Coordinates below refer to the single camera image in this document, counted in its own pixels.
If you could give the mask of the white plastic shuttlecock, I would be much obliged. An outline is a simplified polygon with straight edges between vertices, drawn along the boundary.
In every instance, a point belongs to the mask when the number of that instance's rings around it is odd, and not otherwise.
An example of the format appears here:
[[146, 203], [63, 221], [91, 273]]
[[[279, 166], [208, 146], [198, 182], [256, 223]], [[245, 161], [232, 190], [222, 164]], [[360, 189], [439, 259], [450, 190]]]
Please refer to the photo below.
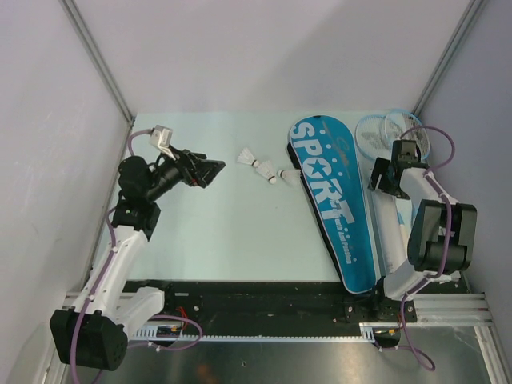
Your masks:
[[291, 186], [297, 186], [301, 182], [301, 171], [297, 169], [279, 170], [277, 175]]
[[248, 147], [243, 148], [238, 154], [237, 162], [243, 165], [251, 166], [253, 168], [258, 168], [260, 165], [260, 161], [256, 159]]
[[256, 171], [259, 175], [264, 177], [265, 180], [270, 184], [275, 184], [277, 182], [277, 175], [274, 170], [274, 166], [270, 160], [266, 160], [258, 165]]

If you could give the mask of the white shuttlecock tube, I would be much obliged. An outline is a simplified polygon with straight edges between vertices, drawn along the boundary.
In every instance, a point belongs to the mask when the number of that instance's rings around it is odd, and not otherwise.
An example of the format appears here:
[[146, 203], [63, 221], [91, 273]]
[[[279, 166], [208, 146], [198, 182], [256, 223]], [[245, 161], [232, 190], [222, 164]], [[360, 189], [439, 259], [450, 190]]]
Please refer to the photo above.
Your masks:
[[395, 199], [381, 191], [371, 193], [378, 239], [386, 274], [395, 272], [406, 260], [406, 247], [398, 220]]

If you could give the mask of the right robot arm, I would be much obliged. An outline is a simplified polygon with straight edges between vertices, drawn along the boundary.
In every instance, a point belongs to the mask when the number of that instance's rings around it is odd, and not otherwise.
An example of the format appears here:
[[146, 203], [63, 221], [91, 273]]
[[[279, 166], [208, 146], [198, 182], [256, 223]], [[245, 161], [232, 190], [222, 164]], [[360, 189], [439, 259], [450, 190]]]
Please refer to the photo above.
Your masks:
[[478, 213], [446, 192], [413, 140], [394, 141], [390, 158], [376, 159], [368, 188], [386, 263], [369, 311], [387, 321], [427, 285], [469, 267]]

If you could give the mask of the blue racket bag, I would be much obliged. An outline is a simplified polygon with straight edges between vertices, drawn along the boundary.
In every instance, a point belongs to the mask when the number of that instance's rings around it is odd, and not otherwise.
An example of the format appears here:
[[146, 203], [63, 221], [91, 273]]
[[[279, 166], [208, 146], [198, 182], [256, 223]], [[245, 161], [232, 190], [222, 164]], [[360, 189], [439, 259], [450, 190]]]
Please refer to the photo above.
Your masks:
[[345, 290], [371, 291], [378, 276], [350, 129], [328, 115], [310, 116], [291, 127], [286, 149], [301, 171], [320, 235]]

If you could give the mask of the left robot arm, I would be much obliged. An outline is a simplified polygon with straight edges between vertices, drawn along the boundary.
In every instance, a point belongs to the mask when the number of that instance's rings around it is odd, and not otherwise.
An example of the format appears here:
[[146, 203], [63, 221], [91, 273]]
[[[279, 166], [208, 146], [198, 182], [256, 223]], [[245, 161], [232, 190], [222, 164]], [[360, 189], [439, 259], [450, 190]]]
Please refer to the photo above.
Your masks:
[[151, 164], [136, 155], [121, 161], [118, 202], [107, 219], [110, 242], [70, 308], [50, 319], [58, 356], [73, 372], [80, 366], [116, 370], [137, 330], [153, 316], [166, 320], [175, 314], [176, 299], [158, 288], [140, 288], [124, 305], [118, 301], [158, 223], [157, 200], [180, 182], [207, 188], [225, 166], [172, 146]]

